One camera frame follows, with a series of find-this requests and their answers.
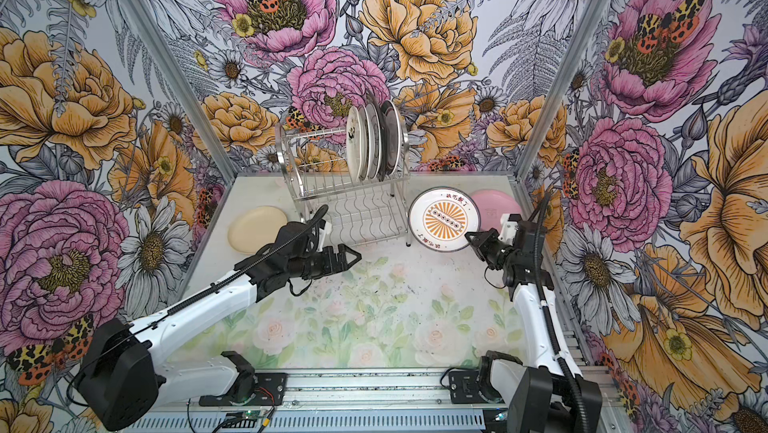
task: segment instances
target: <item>floral tablecloth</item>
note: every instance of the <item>floral tablecloth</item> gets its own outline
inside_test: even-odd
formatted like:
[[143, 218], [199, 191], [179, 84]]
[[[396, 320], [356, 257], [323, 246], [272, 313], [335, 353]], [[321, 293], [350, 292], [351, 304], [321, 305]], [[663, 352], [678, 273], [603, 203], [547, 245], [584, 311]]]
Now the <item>floral tablecloth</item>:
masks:
[[[170, 361], [240, 352], [258, 369], [476, 365], [486, 350], [524, 358], [506, 289], [470, 249], [436, 253], [404, 239], [360, 248], [351, 271], [294, 298], [288, 288], [208, 328]], [[500, 284], [500, 272], [488, 272]]]

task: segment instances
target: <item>plate in dish rack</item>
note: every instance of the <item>plate in dish rack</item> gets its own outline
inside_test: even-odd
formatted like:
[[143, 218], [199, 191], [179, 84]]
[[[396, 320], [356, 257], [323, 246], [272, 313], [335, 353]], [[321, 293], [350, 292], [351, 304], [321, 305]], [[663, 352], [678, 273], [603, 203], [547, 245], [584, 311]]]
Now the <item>plate in dish rack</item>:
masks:
[[413, 200], [408, 223], [419, 243], [446, 253], [469, 244], [464, 233], [480, 229], [480, 212], [465, 192], [440, 186]]

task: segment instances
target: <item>metal dish rack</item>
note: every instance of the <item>metal dish rack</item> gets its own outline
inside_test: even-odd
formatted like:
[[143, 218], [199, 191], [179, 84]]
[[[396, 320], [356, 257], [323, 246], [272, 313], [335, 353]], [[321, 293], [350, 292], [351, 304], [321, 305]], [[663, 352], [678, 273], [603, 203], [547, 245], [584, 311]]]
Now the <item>metal dish rack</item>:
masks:
[[308, 143], [339, 133], [346, 135], [346, 128], [286, 133], [280, 125], [275, 126], [278, 161], [301, 221], [311, 218], [321, 205], [328, 205], [332, 245], [365, 245], [399, 236], [406, 236], [408, 244], [407, 140], [397, 168], [381, 181], [353, 180], [341, 156], [309, 164], [297, 161], [298, 151]]

